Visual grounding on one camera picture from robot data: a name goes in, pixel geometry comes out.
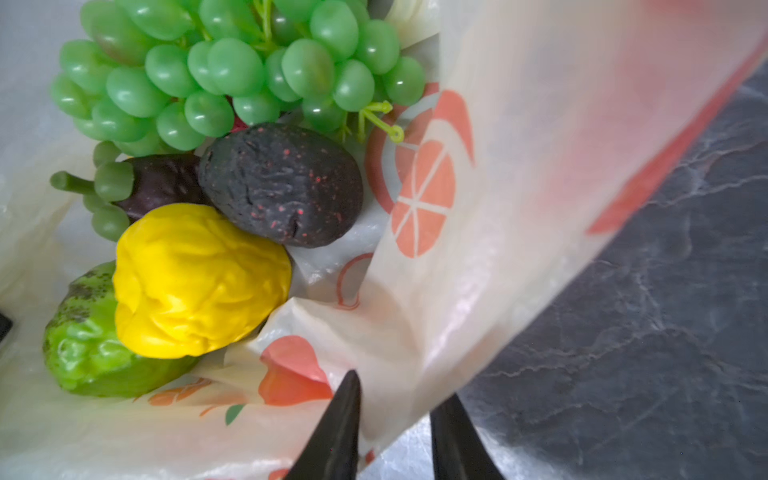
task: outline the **yellow fruit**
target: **yellow fruit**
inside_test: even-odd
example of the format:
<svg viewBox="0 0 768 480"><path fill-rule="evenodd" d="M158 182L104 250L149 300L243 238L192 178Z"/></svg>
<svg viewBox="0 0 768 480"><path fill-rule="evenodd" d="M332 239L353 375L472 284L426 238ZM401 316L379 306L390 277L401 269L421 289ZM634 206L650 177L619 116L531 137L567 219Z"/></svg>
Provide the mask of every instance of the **yellow fruit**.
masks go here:
<svg viewBox="0 0 768 480"><path fill-rule="evenodd" d="M150 358L227 346L288 299L285 248L205 205L152 210L120 237L117 258L118 338Z"/></svg>

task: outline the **gray marble countertop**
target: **gray marble countertop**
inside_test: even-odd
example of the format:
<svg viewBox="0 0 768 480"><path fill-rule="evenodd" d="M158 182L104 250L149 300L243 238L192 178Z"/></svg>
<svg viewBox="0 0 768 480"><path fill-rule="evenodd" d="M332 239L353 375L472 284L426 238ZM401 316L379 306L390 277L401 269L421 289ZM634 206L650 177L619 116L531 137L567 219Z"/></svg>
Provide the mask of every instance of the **gray marble countertop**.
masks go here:
<svg viewBox="0 0 768 480"><path fill-rule="evenodd" d="M768 478L768 65L460 396L508 480ZM429 422L362 476L432 478Z"/></svg>

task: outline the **bunch of green grapes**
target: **bunch of green grapes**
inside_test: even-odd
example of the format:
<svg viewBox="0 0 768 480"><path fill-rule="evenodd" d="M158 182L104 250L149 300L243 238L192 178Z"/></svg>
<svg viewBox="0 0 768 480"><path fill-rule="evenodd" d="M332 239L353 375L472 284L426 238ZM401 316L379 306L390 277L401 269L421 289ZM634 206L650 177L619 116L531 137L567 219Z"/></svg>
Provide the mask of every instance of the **bunch of green grapes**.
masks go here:
<svg viewBox="0 0 768 480"><path fill-rule="evenodd" d="M237 118L299 106L323 133L346 128L349 112L374 121L371 105L419 100L425 74L366 3L90 0L90 39L61 47L51 96L82 134L135 157L194 150Z"/></svg>

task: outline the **white plastic bag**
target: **white plastic bag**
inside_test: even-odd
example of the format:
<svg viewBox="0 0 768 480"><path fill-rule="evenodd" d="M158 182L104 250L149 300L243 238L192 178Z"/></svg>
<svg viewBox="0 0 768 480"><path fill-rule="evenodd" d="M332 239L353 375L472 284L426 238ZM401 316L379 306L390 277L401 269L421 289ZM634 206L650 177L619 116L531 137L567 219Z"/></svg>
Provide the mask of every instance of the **white plastic bag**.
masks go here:
<svg viewBox="0 0 768 480"><path fill-rule="evenodd" d="M597 254L768 43L760 0L440 8L442 93L430 84L387 117L404 145L374 133L359 152L369 189L353 230L290 251L296 297L257 338L135 401L58 391L39 352L67 281L110 254L88 247L81 210L51 237L67 197L45 179L87 148L15 168L3 151L18 187L2 191L0 310L19 328L0 349L0 478L275 480L348 369L370 462ZM434 68L429 46L414 49Z"/></svg>

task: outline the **green vegetable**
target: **green vegetable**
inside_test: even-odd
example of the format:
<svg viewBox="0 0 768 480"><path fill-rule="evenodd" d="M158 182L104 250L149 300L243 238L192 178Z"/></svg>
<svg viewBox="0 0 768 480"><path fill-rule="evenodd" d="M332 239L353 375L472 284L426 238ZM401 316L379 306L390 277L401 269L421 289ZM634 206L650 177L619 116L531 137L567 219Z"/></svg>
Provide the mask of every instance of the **green vegetable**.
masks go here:
<svg viewBox="0 0 768 480"><path fill-rule="evenodd" d="M76 279L45 327L45 365L59 386L78 395L135 397L182 376L198 358L148 359L118 340L114 262Z"/></svg>

